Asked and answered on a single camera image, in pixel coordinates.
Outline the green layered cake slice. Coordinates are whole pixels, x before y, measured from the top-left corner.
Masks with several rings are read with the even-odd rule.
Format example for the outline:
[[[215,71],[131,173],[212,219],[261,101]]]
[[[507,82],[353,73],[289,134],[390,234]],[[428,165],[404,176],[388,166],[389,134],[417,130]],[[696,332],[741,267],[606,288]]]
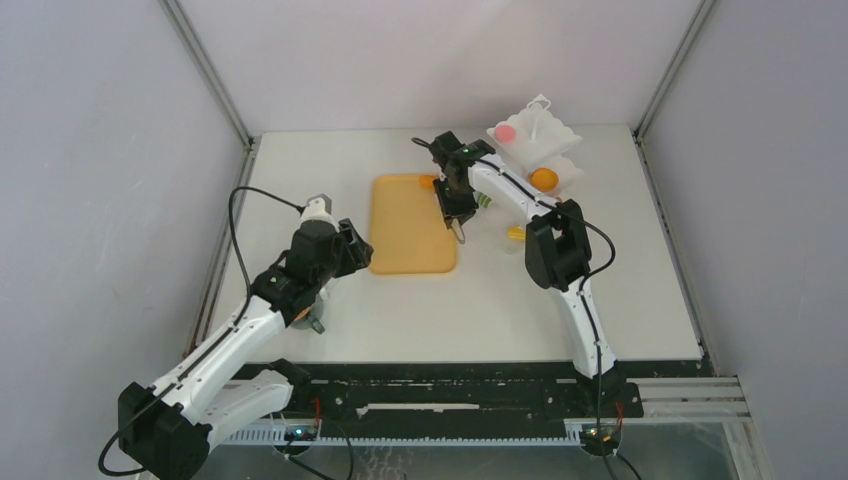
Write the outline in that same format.
[[[492,203],[492,199],[488,195],[480,194],[477,202],[480,208],[488,208]]]

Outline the pink handled metal tongs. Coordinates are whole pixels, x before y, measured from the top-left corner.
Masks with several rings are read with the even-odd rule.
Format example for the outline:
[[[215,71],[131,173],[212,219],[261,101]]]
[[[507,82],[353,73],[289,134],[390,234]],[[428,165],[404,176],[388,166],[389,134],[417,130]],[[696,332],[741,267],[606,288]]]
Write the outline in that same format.
[[[459,245],[464,245],[466,243],[466,235],[464,233],[463,227],[458,220],[454,220],[451,224],[451,230],[458,242]]]

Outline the yellow serving tray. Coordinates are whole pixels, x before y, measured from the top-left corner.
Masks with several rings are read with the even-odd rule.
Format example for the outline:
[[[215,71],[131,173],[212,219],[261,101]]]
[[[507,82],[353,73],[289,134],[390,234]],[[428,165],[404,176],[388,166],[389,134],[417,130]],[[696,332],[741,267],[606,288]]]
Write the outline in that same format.
[[[372,188],[368,243],[375,275],[447,274],[458,264],[457,240],[445,226],[435,190],[418,177],[384,175]]]

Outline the yellow cream cake slice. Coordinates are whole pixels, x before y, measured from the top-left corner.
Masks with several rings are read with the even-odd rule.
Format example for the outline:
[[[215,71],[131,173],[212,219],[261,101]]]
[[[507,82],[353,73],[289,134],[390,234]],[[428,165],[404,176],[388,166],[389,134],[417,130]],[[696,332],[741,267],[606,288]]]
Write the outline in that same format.
[[[507,229],[507,238],[512,241],[517,242],[525,242],[526,241],[526,232],[521,227],[509,227]]]

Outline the orange round tart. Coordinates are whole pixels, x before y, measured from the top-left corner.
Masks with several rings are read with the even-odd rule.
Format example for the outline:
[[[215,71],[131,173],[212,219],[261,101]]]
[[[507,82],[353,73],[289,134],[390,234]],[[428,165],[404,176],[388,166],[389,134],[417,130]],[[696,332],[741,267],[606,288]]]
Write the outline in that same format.
[[[556,171],[540,167],[529,175],[529,182],[537,190],[551,193],[557,190],[560,179]]]

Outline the white three tier stand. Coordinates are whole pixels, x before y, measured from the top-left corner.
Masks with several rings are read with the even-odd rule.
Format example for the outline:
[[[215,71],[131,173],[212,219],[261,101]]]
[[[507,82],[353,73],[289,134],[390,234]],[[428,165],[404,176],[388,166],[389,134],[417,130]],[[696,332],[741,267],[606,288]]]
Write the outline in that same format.
[[[565,156],[582,138],[556,118],[550,107],[551,101],[539,94],[518,113],[487,129],[496,154],[487,160],[488,165],[477,163],[470,170],[475,197],[485,194],[492,199],[488,208],[482,208],[487,232],[508,255],[522,252],[525,242],[508,239],[507,229],[525,230],[530,213],[547,212],[533,200],[567,200],[569,187],[584,174]],[[556,191],[544,193],[530,184],[529,175],[540,167],[557,172],[560,183]]]

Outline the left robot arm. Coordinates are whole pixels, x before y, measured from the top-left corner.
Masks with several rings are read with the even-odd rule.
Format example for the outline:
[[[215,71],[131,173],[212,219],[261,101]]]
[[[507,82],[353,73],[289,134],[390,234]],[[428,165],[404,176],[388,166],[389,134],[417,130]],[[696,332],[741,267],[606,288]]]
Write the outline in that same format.
[[[274,368],[225,386],[261,346],[307,321],[330,280],[366,268],[372,254],[348,219],[302,221],[289,249],[249,284],[212,337],[152,385],[123,390],[113,443],[159,479],[190,479],[223,440],[258,418],[305,414],[311,388]]]

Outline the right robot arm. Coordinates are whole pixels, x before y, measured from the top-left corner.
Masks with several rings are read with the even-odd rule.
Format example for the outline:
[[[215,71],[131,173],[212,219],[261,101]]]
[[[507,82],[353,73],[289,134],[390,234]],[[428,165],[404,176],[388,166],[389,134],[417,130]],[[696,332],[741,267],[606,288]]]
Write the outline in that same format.
[[[522,179],[483,140],[461,143],[447,131],[432,141],[414,139],[425,148],[440,174],[433,182],[447,229],[457,230],[477,213],[486,196],[523,222],[524,266],[535,285],[553,292],[569,317],[574,343],[572,361],[579,378],[578,402],[592,416],[605,415],[626,382],[603,332],[591,291],[590,233],[606,243],[611,238],[586,221],[580,205],[558,201]]]

